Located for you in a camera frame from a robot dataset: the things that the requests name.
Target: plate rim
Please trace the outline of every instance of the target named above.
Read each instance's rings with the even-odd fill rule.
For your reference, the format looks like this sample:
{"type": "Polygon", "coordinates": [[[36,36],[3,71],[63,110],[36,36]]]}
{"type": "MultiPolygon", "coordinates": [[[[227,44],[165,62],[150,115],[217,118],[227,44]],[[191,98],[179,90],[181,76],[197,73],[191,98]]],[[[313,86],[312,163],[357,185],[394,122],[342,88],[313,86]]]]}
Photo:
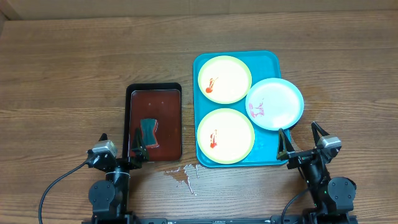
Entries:
{"type": "Polygon", "coordinates": [[[204,155],[205,155],[207,158],[209,158],[209,159],[211,159],[212,161],[217,162],[217,163],[219,163],[219,164],[234,164],[234,163],[237,163],[237,162],[243,160],[244,158],[246,158],[246,156],[248,156],[249,153],[250,153],[250,152],[252,151],[252,149],[253,149],[255,139],[256,139],[256,135],[254,134],[254,127],[253,127],[253,124],[250,122],[249,118],[248,118],[247,116],[245,116],[244,114],[242,114],[241,112],[239,112],[239,111],[237,111],[237,110],[234,110],[234,109],[231,109],[231,108],[219,108],[219,109],[210,111],[210,112],[209,112],[208,114],[206,114],[206,116],[203,117],[203,119],[200,121],[199,126],[198,126],[198,131],[197,131],[197,143],[198,143],[198,146],[199,146],[200,150],[204,153],[204,155]],[[242,119],[245,120],[245,122],[248,124],[249,129],[250,129],[250,133],[251,133],[251,136],[252,136],[252,139],[251,139],[251,142],[250,142],[250,145],[249,145],[249,149],[248,149],[241,157],[239,157],[239,158],[237,158],[237,159],[235,159],[235,160],[232,160],[232,161],[223,161],[223,160],[221,160],[221,159],[216,159],[216,158],[210,156],[208,153],[206,153],[206,152],[202,149],[202,145],[201,145],[201,141],[200,141],[200,140],[201,140],[201,139],[200,139],[200,130],[201,130],[201,127],[203,126],[203,123],[204,123],[210,116],[213,116],[214,114],[217,114],[217,113],[222,113],[222,112],[224,112],[224,111],[231,112],[231,113],[234,113],[234,114],[236,114],[236,115],[242,117],[242,119]]]}
{"type": "Polygon", "coordinates": [[[251,85],[252,85],[252,75],[251,75],[251,72],[250,72],[249,67],[248,67],[242,60],[240,60],[240,59],[238,59],[238,58],[236,58],[236,57],[233,57],[233,56],[229,56],[229,55],[215,56],[215,57],[213,57],[213,58],[207,60],[207,61],[202,65],[202,67],[200,67],[200,69],[199,69],[199,73],[198,73],[198,86],[199,86],[199,89],[200,89],[201,93],[202,93],[206,98],[208,98],[209,100],[211,100],[211,101],[213,101],[213,102],[215,102],[215,103],[227,105],[227,104],[231,104],[231,103],[238,102],[239,100],[242,100],[242,99],[249,93],[249,91],[250,91],[250,89],[251,89],[251,85]],[[212,98],[210,98],[208,95],[205,94],[206,91],[205,91],[205,90],[202,88],[202,86],[200,85],[200,83],[201,83],[200,80],[201,80],[201,77],[203,76],[203,71],[204,71],[204,69],[205,69],[206,67],[209,67],[211,64],[217,62],[218,60],[222,60],[223,58],[228,58],[228,60],[232,60],[232,61],[235,61],[236,63],[240,64],[240,66],[242,66],[243,69],[245,70],[246,75],[247,75],[247,77],[248,77],[248,86],[246,87],[246,91],[245,91],[244,94],[243,94],[241,97],[239,97],[237,100],[231,100],[231,101],[218,101],[218,100],[212,99],[212,98]]]}
{"type": "MultiPolygon", "coordinates": [[[[295,123],[297,123],[297,122],[300,120],[300,118],[303,116],[304,106],[305,106],[304,98],[303,98],[303,95],[302,95],[301,91],[300,91],[300,90],[297,88],[297,86],[295,86],[293,83],[291,83],[291,82],[289,82],[289,81],[287,81],[287,80],[285,80],[285,79],[283,79],[283,78],[265,78],[265,79],[263,79],[263,80],[257,82],[256,84],[254,84],[254,85],[250,88],[250,91],[249,91],[249,93],[247,94],[247,96],[250,96],[250,95],[251,95],[251,92],[254,91],[254,90],[257,88],[257,86],[263,85],[264,83],[271,83],[272,81],[276,81],[276,82],[274,82],[274,83],[281,83],[281,84],[287,86],[288,88],[293,89],[293,92],[294,92],[294,93],[299,93],[299,95],[296,94],[296,96],[298,96],[298,100],[299,100],[299,102],[300,102],[300,105],[302,105],[302,106],[301,106],[300,113],[298,114],[298,116],[296,117],[296,119],[294,120],[294,122],[291,122],[291,123],[289,123],[288,125],[285,125],[285,126],[281,127],[282,129],[290,128],[290,127],[292,127],[295,123]]],[[[247,96],[246,96],[244,105],[245,105],[245,108],[246,108],[246,113],[247,113],[248,116],[249,116],[249,114],[250,114],[250,110],[248,109],[248,108],[249,108],[249,106],[248,106],[249,97],[247,97],[247,96]]],[[[269,127],[268,127],[268,128],[265,128],[263,125],[259,124],[256,120],[254,120],[251,116],[249,116],[249,118],[250,118],[250,120],[251,120],[254,124],[256,124],[257,126],[259,126],[260,128],[263,128],[263,129],[265,129],[265,130],[269,130],[269,131],[278,131],[278,130],[280,129],[280,128],[269,128],[269,127]]]]}

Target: sponge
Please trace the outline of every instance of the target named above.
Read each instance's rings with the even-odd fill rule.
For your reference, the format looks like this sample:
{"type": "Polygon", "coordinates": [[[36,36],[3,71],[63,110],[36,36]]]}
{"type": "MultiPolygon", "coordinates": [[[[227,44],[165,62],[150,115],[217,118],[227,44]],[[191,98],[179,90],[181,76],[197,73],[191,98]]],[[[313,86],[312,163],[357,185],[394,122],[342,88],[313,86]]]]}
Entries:
{"type": "Polygon", "coordinates": [[[152,118],[142,119],[140,120],[140,124],[141,124],[142,140],[144,140],[146,148],[150,149],[158,147],[159,144],[155,136],[157,129],[157,120],[152,118]]]}

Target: wooden table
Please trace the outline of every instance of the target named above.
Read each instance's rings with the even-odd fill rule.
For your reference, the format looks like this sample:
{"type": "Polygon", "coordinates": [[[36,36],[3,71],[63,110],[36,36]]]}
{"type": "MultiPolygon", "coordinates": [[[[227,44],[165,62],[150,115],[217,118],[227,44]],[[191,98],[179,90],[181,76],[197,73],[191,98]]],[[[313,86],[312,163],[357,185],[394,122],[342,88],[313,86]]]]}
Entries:
{"type": "MultiPolygon", "coordinates": [[[[0,222],[37,223],[39,200],[80,164],[102,132],[119,148],[132,83],[179,82],[180,162],[131,172],[129,208],[140,217],[268,217],[305,188],[286,166],[195,165],[192,63],[205,52],[267,49],[305,98],[292,131],[313,146],[315,120],[343,141],[328,169],[357,185],[361,223],[398,218],[398,12],[315,12],[6,22],[0,37],[0,222]],[[186,168],[184,171],[167,171],[186,168]],[[187,178],[194,194],[190,193],[187,178]]],[[[44,203],[45,223],[91,217],[88,189],[104,174],[81,169],[44,203]]],[[[307,195],[289,213],[311,207],[307,195]]]]}

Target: round plate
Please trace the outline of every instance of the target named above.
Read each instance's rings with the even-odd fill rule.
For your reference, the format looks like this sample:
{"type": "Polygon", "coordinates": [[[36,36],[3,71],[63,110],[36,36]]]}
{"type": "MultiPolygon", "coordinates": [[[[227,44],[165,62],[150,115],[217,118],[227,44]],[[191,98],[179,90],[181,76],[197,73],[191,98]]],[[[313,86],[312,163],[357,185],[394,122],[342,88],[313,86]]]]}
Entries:
{"type": "Polygon", "coordinates": [[[246,97],[246,111],[250,119],[264,129],[287,129],[303,114],[304,99],[291,82],[267,78],[250,89],[246,97]]]}
{"type": "Polygon", "coordinates": [[[221,108],[208,113],[197,132],[201,151],[212,161],[232,164],[244,159],[254,145],[254,129],[242,113],[221,108]]]}
{"type": "Polygon", "coordinates": [[[218,56],[202,66],[198,84],[200,91],[209,100],[221,104],[235,103],[248,93],[251,73],[241,60],[231,56],[218,56]]]}

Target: red stain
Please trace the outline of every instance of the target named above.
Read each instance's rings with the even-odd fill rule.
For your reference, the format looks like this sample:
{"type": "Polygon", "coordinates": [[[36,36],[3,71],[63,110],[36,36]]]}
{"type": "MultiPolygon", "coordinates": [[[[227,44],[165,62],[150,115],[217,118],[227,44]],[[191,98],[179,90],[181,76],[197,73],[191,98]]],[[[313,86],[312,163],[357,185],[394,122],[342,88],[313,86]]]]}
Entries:
{"type": "Polygon", "coordinates": [[[210,147],[212,149],[214,149],[214,147],[217,146],[216,137],[217,137],[217,129],[214,130],[214,133],[210,135],[210,147]]]}
{"type": "Polygon", "coordinates": [[[251,103],[249,103],[249,109],[250,109],[250,115],[253,118],[256,118],[256,116],[264,116],[264,108],[262,107],[262,102],[258,107],[253,107],[251,103]]]}
{"type": "Polygon", "coordinates": [[[217,80],[217,78],[215,80],[213,78],[210,79],[209,87],[206,88],[207,93],[211,93],[213,91],[213,85],[214,85],[214,82],[217,80]]]}

